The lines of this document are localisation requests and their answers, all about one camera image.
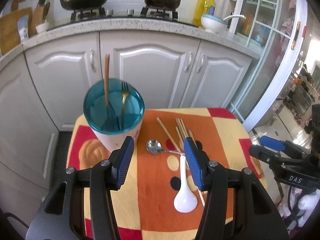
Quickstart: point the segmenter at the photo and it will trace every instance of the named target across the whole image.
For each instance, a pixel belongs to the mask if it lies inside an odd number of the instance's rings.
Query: door handle
[[[189,67],[191,66],[191,61],[192,61],[192,52],[189,52],[189,61],[188,61],[188,65],[186,66],[186,68],[184,69],[185,73],[188,72]]]
[[[298,40],[300,28],[301,28],[301,22],[298,21],[296,34],[294,35],[294,38],[293,38],[293,41],[292,41],[292,45],[291,45],[291,49],[292,49],[292,50],[294,50],[294,49],[296,48],[296,44],[297,44],[297,40]]]
[[[203,64],[204,64],[204,54],[202,54],[201,55],[201,65],[200,65],[200,67],[198,67],[198,69],[197,69],[197,73],[199,73],[200,72],[200,70],[202,69],[202,67],[203,67]]]
[[[93,64],[93,50],[92,49],[90,49],[90,66],[91,66],[92,72],[95,73],[96,69],[94,68],[94,64]]]

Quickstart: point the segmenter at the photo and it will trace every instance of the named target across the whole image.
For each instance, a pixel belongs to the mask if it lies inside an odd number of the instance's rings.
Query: yellow bottle
[[[216,7],[215,0],[198,0],[192,23],[197,26],[202,26],[201,24],[202,14],[209,13],[209,10],[210,10],[210,14],[213,15],[215,7]]]

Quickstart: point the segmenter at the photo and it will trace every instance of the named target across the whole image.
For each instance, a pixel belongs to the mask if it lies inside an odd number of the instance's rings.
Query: tablecloth
[[[193,239],[201,219],[203,206],[187,170],[189,188],[198,199],[190,213],[179,213],[173,206],[177,194],[176,182],[180,179],[179,156],[169,153],[151,155],[146,150],[149,139],[158,140],[170,147],[167,135],[156,118],[159,117],[175,142],[175,118],[182,118],[211,160],[224,167],[241,170],[249,167],[264,187],[266,180],[259,161],[250,157],[251,140],[236,117],[222,108],[184,108],[146,110],[141,131],[135,145],[124,185],[112,191],[112,202],[122,240]],[[84,116],[75,124],[68,151],[67,167],[77,170],[94,166],[107,159],[110,152],[96,138]],[[89,189],[84,191],[84,217],[86,235],[92,238]],[[233,191],[228,191],[226,223],[232,220]]]

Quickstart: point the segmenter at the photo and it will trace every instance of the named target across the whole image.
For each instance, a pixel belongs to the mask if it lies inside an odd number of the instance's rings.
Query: bowl
[[[50,27],[50,22],[44,22],[36,26],[37,33],[45,32]]]
[[[203,14],[201,24],[207,32],[218,33],[226,30],[227,22],[210,14]]]
[[[129,96],[124,104],[124,128],[119,130],[109,129],[110,127],[106,123],[107,111],[104,100],[103,80],[95,83],[84,98],[84,117],[94,134],[109,152],[119,149],[127,136],[131,136],[134,143],[137,143],[145,106],[139,92],[129,83],[128,87]],[[121,80],[110,78],[108,91],[109,102],[120,121],[122,108]]]

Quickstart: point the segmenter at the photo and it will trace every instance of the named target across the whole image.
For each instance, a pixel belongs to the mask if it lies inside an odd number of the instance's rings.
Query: white cabinet door
[[[26,51],[32,80],[60,131],[72,131],[89,88],[102,79],[99,33],[45,43]]]
[[[182,99],[200,40],[127,31],[100,34],[101,62],[110,54],[110,77],[133,85],[146,108],[176,108]]]
[[[226,108],[250,62],[247,55],[201,41],[180,106]]]
[[[49,188],[58,133],[21,54],[0,71],[0,162]]]
[[[8,167],[0,163],[0,207],[3,212],[10,212],[20,218],[27,225],[31,224],[36,212],[49,190],[36,185],[21,177]],[[23,237],[27,228],[13,218],[9,222]]]

